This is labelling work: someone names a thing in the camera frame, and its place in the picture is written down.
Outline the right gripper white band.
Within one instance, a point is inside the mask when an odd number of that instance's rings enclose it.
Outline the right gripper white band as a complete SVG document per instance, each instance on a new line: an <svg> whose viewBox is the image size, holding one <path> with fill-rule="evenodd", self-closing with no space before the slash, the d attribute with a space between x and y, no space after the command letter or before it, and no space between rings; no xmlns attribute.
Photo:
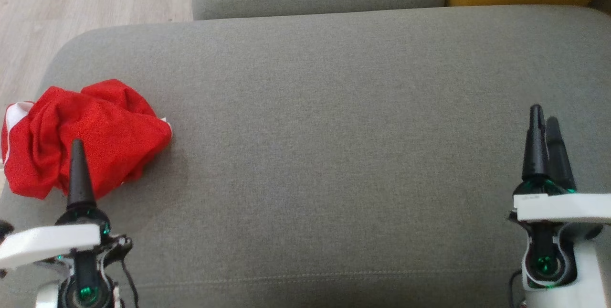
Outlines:
<svg viewBox="0 0 611 308"><path fill-rule="evenodd" d="M537 178L546 181L531 182ZM611 193L576 191L559 121L549 117L546 129L539 104L530 106L522 181L513 192L513 211L521 223L611 224Z"/></svg>

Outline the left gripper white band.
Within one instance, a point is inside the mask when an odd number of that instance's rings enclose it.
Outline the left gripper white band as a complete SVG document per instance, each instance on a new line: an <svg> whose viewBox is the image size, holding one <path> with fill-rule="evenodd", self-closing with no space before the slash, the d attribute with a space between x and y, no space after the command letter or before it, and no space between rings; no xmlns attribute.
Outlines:
<svg viewBox="0 0 611 308"><path fill-rule="evenodd" d="M72 251L94 251L111 231L108 216L96 207L84 143L71 146L67 211L55 225L9 234L0 242L0 269L57 259Z"/></svg>

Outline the red basketball jersey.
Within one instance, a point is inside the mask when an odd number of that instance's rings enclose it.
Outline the red basketball jersey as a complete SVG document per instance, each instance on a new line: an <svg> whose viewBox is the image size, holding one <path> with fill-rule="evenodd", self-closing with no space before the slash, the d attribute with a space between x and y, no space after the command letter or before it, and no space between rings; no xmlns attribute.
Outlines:
<svg viewBox="0 0 611 308"><path fill-rule="evenodd" d="M67 150L75 139L84 145L97 199L140 178L172 138L170 124L142 95L116 79L79 92L61 90L57 115L59 138Z"/></svg>

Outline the grey fabric sofa seat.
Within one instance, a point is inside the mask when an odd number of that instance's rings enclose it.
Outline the grey fabric sofa seat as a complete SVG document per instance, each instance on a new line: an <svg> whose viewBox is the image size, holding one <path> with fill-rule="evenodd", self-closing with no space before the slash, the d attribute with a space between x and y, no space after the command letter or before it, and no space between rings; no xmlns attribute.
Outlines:
<svg viewBox="0 0 611 308"><path fill-rule="evenodd" d="M508 308L529 108L611 191L611 16L472 6L98 29L49 86L116 78L170 145L99 201L142 308Z"/></svg>

